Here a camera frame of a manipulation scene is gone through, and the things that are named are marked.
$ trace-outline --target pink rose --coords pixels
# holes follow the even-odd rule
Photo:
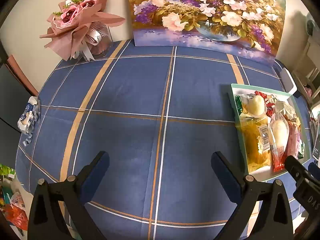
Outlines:
[[[78,8],[74,5],[71,5],[69,7],[69,10],[64,12],[62,15],[61,15],[61,19],[64,23],[68,23],[69,21],[71,21],[75,15],[78,13]]]
[[[94,0],[84,0],[84,2],[80,3],[82,8],[91,7],[95,4]]]

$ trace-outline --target pink wrapping paper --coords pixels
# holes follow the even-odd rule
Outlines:
[[[59,3],[62,12],[66,11],[63,9],[65,2],[66,0]],[[59,17],[50,15],[47,21],[51,23],[51,27],[48,28],[47,34],[41,35],[40,38],[51,38],[52,41],[44,47],[52,49],[67,61],[79,50],[81,41],[89,31],[91,23],[100,21],[109,27],[120,26],[124,23],[125,19],[120,16],[101,12],[105,9],[106,2],[107,0],[97,0],[93,6],[82,8],[65,28],[57,24]]]

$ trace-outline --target white egg-shaped snack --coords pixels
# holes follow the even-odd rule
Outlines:
[[[275,137],[277,148],[286,147],[288,134],[285,123],[282,120],[276,120],[272,126],[272,132]]]
[[[250,114],[260,116],[264,113],[265,103],[262,96],[256,95],[248,103],[248,111]]]

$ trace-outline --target barcode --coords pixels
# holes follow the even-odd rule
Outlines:
[[[258,127],[259,133],[262,138],[262,146],[263,146],[263,152],[270,150],[270,143],[269,143],[269,136],[268,136],[268,126],[266,124],[263,124]]]

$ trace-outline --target flower painting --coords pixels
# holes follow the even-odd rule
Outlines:
[[[285,0],[129,0],[136,46],[216,50],[270,65]]]

